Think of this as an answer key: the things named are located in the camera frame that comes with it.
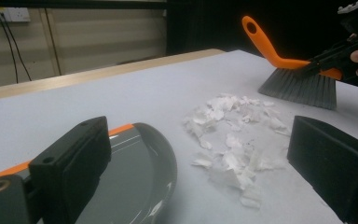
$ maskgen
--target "hand broom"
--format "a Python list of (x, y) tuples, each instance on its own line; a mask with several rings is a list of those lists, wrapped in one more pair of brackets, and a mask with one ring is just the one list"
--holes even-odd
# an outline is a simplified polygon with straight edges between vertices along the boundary
[(303, 105), (325, 109), (337, 107), (336, 79), (341, 78), (339, 70), (332, 68), (321, 71), (319, 75), (303, 77), (299, 74), (299, 68), (310, 62), (281, 58), (269, 38), (251, 17), (243, 17), (242, 26), (261, 54), (277, 67), (258, 92)]

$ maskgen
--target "gray bristles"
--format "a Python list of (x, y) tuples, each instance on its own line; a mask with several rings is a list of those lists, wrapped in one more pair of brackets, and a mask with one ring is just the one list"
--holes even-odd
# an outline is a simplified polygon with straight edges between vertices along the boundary
[(333, 78), (319, 75), (297, 78), (291, 69), (277, 68), (258, 92), (303, 105), (331, 110), (337, 107), (336, 81)]

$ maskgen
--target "electrical socket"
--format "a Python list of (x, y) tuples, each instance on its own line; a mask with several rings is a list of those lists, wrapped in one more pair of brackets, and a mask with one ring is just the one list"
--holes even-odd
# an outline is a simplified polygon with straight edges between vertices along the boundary
[(26, 7), (0, 7), (6, 21), (31, 21)]

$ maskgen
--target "table surface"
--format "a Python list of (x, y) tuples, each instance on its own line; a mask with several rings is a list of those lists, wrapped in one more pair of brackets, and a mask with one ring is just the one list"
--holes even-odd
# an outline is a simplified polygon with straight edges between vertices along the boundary
[[(273, 70), (265, 59), (243, 51), (205, 50), (1, 87), (0, 171), (34, 158), (79, 122), (106, 116), (110, 129), (144, 122), (172, 144), (178, 182), (159, 223), (341, 223), (288, 163), (257, 176), (263, 199), (259, 210), (242, 206), (235, 193), (190, 165), (205, 149), (185, 131), (183, 119), (220, 93), (273, 102), (288, 127), (294, 115), (301, 115), (358, 138), (358, 88), (338, 83), (334, 111), (294, 104), (257, 92)], [(263, 130), (246, 134), (266, 151), (287, 147), (289, 141)]]

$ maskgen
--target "beige wall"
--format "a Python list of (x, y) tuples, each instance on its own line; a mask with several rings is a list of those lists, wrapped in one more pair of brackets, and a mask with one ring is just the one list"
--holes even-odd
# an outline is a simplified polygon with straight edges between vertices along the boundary
[[(165, 54), (161, 10), (29, 8), (29, 13), (31, 22), (9, 25), (33, 79)], [(27, 81), (15, 54), (19, 80)], [(0, 86), (14, 83), (10, 48), (0, 26)]]

